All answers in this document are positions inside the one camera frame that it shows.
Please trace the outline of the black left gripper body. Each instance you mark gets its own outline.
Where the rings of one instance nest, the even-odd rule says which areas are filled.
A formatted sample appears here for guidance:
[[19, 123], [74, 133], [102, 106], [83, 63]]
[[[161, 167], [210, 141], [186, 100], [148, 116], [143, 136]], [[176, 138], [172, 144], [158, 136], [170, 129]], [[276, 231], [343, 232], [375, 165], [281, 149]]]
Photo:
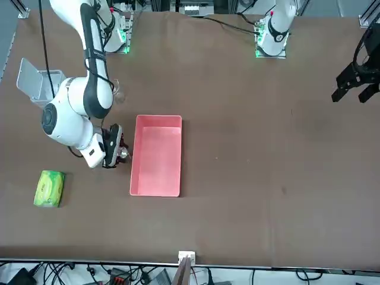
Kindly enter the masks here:
[[364, 33], [363, 43], [367, 51], [368, 58], [361, 65], [362, 73], [379, 72], [379, 23], [368, 27]]

